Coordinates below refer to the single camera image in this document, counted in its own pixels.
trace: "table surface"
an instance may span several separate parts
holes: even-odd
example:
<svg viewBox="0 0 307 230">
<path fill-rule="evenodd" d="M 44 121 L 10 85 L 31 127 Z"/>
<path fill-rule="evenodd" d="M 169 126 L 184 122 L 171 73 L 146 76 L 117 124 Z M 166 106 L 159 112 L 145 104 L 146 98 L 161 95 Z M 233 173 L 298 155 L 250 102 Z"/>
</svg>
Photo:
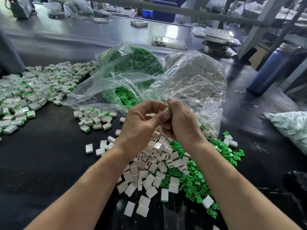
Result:
<svg viewBox="0 0 307 230">
<path fill-rule="evenodd" d="M 95 53 L 125 42 L 139 43 L 162 61 L 167 53 L 180 51 L 150 46 L 152 34 L 183 39 L 188 50 L 203 48 L 202 39 L 194 37 L 189 27 L 149 22 L 148 28 L 139 29 L 130 26 L 129 19 L 109 19 L 108 24 L 54 20 L 48 18 L 42 5 L 36 6 L 37 16 L 21 21 L 14 19 L 1 1 L 0 24 L 26 66 L 67 60 L 87 62 L 94 59 Z M 300 202 L 286 191 L 283 181 L 288 171 L 306 172 L 307 158 L 262 115 L 298 111 L 299 107 L 274 86 L 260 97 L 250 94 L 246 87 L 256 71 L 231 59 L 219 61 L 225 67 L 228 81 L 220 132 L 229 131 L 245 151 L 238 171 L 304 227 Z M 116 129 L 121 129 L 119 117 L 106 132 L 84 134 L 77 123 L 72 109 L 47 104 L 17 132 L 1 136 L 1 229 L 23 229 L 97 161 L 94 154 L 85 153 L 85 145 L 93 143 L 97 149 L 100 140 L 109 135 L 114 137 Z M 257 151 L 256 142 L 268 153 Z M 127 201 L 136 203 L 140 195 L 135 192 L 128 198 L 114 190 L 96 229 L 212 229 L 213 224 L 227 229 L 221 213 L 214 220 L 202 205 L 187 200 L 183 193 L 170 194 L 168 203 L 162 203 L 159 195 L 153 197 L 146 219 L 135 213 L 132 218 L 124 216 Z"/>
</svg>

